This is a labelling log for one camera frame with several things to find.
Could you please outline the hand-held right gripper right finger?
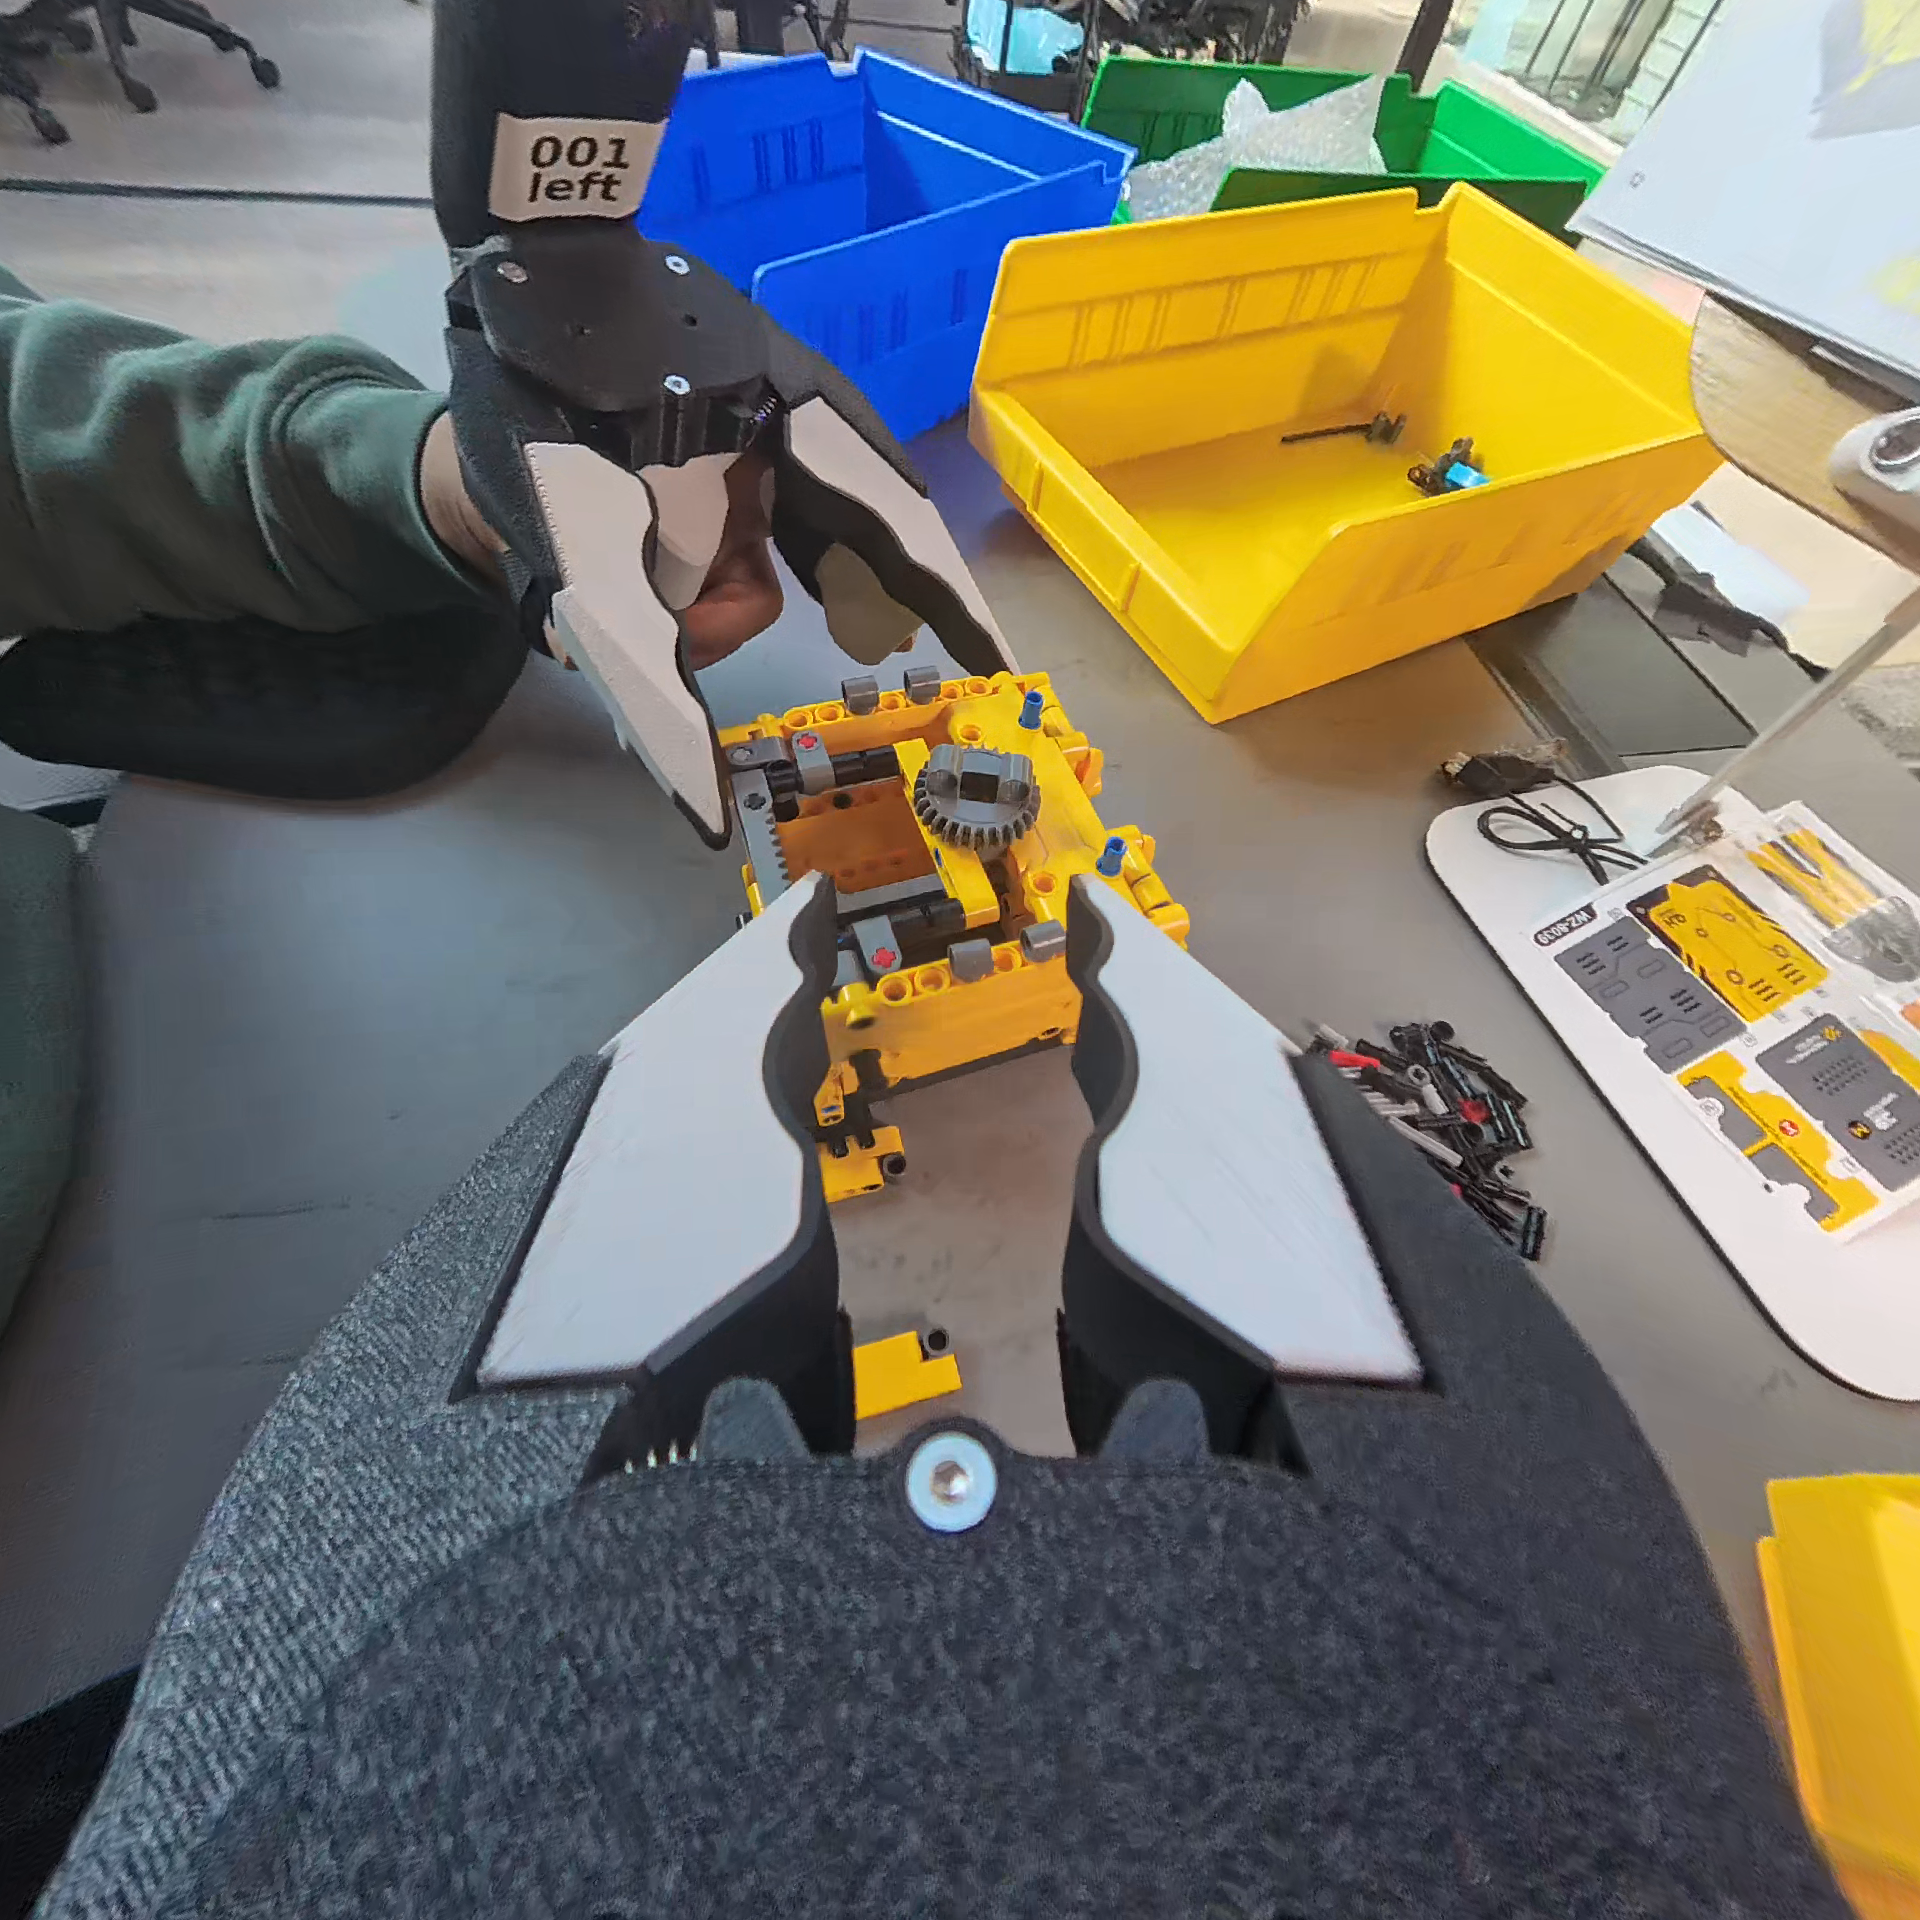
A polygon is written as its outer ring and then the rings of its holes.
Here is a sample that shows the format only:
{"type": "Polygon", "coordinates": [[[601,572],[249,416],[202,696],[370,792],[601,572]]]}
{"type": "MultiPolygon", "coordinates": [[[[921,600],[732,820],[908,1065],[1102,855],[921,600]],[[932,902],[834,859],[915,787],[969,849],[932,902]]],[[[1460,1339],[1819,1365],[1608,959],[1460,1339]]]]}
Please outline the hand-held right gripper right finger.
{"type": "Polygon", "coordinates": [[[1152,1381],[1190,1386],[1204,1447],[1285,1460],[1285,1386],[1417,1392],[1425,1358],[1274,1021],[1097,875],[1065,967],[1092,1132],[1060,1266],[1060,1392],[1097,1454],[1152,1381]]]}

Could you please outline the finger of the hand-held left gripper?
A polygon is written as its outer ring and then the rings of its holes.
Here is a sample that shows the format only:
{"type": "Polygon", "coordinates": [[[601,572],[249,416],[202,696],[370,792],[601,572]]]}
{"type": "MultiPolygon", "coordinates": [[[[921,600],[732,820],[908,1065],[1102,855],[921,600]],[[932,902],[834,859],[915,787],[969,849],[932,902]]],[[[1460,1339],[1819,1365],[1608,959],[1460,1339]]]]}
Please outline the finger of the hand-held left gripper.
{"type": "Polygon", "coordinates": [[[684,621],[650,578],[661,517],[648,479],[572,440],[528,440],[523,461],[560,566],[550,609],[564,658],[698,838],[724,849],[711,715],[684,658],[684,621]]]}
{"type": "Polygon", "coordinates": [[[783,416],[773,545],[849,658],[878,666],[932,630],[969,677],[1019,669],[924,487],[830,397],[783,416]]]}

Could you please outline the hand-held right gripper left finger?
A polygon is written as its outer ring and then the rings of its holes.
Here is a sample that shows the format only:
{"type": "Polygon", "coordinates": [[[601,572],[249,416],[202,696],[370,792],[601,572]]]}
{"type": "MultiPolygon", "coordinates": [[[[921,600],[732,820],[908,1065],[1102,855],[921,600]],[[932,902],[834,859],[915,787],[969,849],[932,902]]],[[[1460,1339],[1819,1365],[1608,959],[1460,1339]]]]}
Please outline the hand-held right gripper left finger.
{"type": "Polygon", "coordinates": [[[599,1053],[474,1345],[474,1392],[622,1386],[636,1454],[689,1450],[732,1379],[851,1450],[851,1326],[812,1102],[836,893],[807,875],[599,1053]]]}

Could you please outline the yellow lego beam assembly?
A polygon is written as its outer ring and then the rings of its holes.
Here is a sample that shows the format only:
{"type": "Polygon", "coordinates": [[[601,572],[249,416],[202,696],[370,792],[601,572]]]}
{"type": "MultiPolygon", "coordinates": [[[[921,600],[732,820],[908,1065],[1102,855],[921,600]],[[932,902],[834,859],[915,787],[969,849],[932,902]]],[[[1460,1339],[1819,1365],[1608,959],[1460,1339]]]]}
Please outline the yellow lego beam assembly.
{"type": "Polygon", "coordinates": [[[964,1371],[952,1332],[927,1326],[856,1342],[851,1386],[859,1422],[960,1394],[964,1371]]]}

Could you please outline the yellow black lego truck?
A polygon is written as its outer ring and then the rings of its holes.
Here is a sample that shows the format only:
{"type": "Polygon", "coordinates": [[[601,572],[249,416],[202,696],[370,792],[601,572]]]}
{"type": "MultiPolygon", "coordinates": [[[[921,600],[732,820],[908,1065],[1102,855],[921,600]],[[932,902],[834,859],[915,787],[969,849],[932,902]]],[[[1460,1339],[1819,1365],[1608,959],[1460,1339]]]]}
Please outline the yellow black lego truck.
{"type": "Polygon", "coordinates": [[[748,913],[801,877],[834,887],[830,1071],[812,1098],[830,1203],[906,1175],[893,1093],[1076,1041],[1077,875],[1190,943],[1152,835],[1102,820],[1102,746],[1043,672],[856,677],[720,743],[748,913]]]}

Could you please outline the pile of small lego parts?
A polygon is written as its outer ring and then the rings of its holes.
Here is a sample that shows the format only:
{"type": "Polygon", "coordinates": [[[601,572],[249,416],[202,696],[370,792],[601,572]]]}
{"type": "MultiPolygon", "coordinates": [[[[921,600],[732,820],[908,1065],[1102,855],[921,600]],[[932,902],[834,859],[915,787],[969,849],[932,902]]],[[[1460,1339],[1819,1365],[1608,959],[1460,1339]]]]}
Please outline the pile of small lego parts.
{"type": "Polygon", "coordinates": [[[1548,1211],[1514,1171],[1536,1148],[1529,1098],[1463,1046],[1452,1021],[1398,1021],[1385,1041],[1348,1038],[1321,1021],[1299,1053],[1326,1062],[1351,1085],[1522,1260],[1540,1260],[1548,1211]]]}

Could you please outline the printed lego leaflet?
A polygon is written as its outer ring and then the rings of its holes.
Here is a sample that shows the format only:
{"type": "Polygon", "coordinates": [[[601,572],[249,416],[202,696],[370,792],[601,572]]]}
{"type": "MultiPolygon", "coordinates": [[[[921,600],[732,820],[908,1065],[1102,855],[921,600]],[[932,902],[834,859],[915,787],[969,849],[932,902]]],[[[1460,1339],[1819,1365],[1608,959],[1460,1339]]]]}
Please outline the printed lego leaflet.
{"type": "Polygon", "coordinates": [[[1917,1204],[1917,893],[1807,804],[1728,805],[1533,943],[1816,1231],[1917,1204]]]}

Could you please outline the lego instruction booklet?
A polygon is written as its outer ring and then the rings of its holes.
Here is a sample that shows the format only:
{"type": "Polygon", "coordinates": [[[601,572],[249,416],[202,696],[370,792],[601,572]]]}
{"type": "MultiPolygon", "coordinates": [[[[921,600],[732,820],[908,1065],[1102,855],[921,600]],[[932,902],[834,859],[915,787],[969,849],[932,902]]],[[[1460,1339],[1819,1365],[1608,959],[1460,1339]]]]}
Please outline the lego instruction booklet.
{"type": "Polygon", "coordinates": [[[1728,4],[1570,231],[1917,377],[1917,4],[1728,4]]]}

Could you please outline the person's left hand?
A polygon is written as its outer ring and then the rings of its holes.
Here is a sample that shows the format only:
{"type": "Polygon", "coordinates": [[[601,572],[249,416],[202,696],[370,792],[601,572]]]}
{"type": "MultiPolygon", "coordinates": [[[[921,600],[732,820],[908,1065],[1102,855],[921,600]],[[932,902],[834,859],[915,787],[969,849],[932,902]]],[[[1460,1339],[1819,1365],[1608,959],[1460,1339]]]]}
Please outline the person's left hand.
{"type": "MultiPolygon", "coordinates": [[[[724,530],[698,595],[684,609],[687,658],[704,669],[727,658],[764,634],[783,608],[778,566],[770,557],[770,462],[764,454],[743,454],[724,469],[724,530]]],[[[450,418],[440,412],[425,430],[417,454],[417,502],[428,530],[467,574],[506,588],[506,541],[474,507],[450,418]]]]}

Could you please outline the blue plastic bin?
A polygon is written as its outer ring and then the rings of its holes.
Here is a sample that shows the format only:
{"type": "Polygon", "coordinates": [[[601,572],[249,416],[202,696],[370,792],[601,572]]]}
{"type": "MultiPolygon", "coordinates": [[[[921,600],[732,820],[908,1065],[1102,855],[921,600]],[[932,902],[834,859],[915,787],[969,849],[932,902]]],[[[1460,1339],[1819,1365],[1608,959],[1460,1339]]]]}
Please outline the blue plastic bin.
{"type": "Polygon", "coordinates": [[[689,72],[636,229],[836,363],[899,440],[969,403],[1006,246],[1103,229],[1134,147],[862,49],[689,72]]]}

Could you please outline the white board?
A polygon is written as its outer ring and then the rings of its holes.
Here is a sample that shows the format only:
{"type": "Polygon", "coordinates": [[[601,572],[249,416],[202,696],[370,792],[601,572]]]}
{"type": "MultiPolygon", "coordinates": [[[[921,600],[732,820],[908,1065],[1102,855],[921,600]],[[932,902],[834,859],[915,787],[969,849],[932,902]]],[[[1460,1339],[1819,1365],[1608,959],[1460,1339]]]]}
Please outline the white board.
{"type": "MultiPolygon", "coordinates": [[[[1700,783],[1706,777],[1684,766],[1644,766],[1588,781],[1581,804],[1569,792],[1539,792],[1526,804],[1539,813],[1595,823],[1596,853],[1644,855],[1634,841],[1700,783]]],[[[1738,789],[1724,792],[1719,830],[1733,804],[1752,799],[1738,789]]],[[[1575,1065],[1713,1242],[1775,1332],[1840,1383],[1878,1402],[1915,1404],[1917,1204],[1840,1242],[1807,1222],[1794,1193],[1766,1189],[1713,1127],[1700,1122],[1691,1099],[1676,1098],[1658,1073],[1646,1071],[1641,1050],[1533,943],[1533,926],[1656,859],[1601,881],[1570,853],[1518,847],[1514,823],[1486,830],[1483,820],[1496,810],[1492,799],[1451,805],[1426,830],[1426,863],[1452,905],[1558,1032],[1575,1065]]]]}

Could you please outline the yellow plastic bin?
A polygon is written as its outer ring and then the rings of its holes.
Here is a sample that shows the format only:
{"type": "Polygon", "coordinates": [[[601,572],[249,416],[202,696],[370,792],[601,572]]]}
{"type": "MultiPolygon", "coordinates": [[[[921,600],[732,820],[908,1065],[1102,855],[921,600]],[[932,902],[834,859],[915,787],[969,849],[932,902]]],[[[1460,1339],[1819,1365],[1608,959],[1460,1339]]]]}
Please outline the yellow plastic bin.
{"type": "Polygon", "coordinates": [[[969,440],[1216,725],[1581,595],[1720,468],[1691,323],[1467,184],[1012,240],[969,440]],[[1420,495],[1455,438],[1489,487],[1420,495]]]}
{"type": "Polygon", "coordinates": [[[1858,1918],[1917,1918],[1917,1475],[1766,1486],[1757,1564],[1790,1762],[1858,1918]]]}

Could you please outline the clear bubble wrap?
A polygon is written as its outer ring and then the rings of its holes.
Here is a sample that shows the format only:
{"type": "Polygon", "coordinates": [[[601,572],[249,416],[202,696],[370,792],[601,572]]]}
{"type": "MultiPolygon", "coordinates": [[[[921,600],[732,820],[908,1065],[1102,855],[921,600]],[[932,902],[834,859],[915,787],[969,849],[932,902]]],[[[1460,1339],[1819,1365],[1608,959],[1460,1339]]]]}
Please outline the clear bubble wrap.
{"type": "Polygon", "coordinates": [[[1374,126],[1385,78],[1372,76],[1291,106],[1272,106],[1254,80],[1227,92],[1221,133],[1166,160],[1135,163],[1120,191],[1134,223],[1207,213],[1239,171],[1267,175],[1385,179],[1374,126]]]}

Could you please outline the black office chair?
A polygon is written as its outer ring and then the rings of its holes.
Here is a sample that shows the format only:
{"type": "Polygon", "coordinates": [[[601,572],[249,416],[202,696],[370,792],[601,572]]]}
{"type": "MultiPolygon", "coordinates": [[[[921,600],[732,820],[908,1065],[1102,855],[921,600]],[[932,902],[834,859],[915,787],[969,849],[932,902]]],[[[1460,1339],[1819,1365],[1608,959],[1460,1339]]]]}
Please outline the black office chair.
{"type": "Polygon", "coordinates": [[[245,56],[255,85],[265,92],[281,89],[279,62],[207,4],[4,4],[4,105],[24,117],[42,147],[71,140],[42,97],[38,67],[58,56],[103,56],[123,105],[138,115],[157,112],[157,92],[131,67],[138,15],[202,35],[218,56],[245,56]]]}

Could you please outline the green plastic bin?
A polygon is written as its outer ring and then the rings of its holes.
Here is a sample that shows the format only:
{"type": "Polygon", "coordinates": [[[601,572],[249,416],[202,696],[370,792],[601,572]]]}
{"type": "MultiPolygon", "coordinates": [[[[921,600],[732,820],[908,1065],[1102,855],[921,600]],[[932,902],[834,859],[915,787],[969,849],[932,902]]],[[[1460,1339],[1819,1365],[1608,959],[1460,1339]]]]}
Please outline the green plastic bin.
{"type": "MultiPolygon", "coordinates": [[[[1103,56],[1077,124],[1134,147],[1135,163],[1149,163],[1221,133],[1225,100],[1239,80],[1254,80],[1272,106],[1291,106],[1361,78],[1372,76],[1103,56]]],[[[1414,189],[1420,207],[1438,207],[1455,184],[1467,184],[1548,236],[1569,236],[1575,209],[1604,175],[1601,160],[1455,80],[1420,96],[1409,76],[1388,72],[1380,78],[1374,140],[1385,179],[1361,185],[1361,179],[1239,171],[1225,179],[1211,213],[1385,189],[1414,189]]]]}

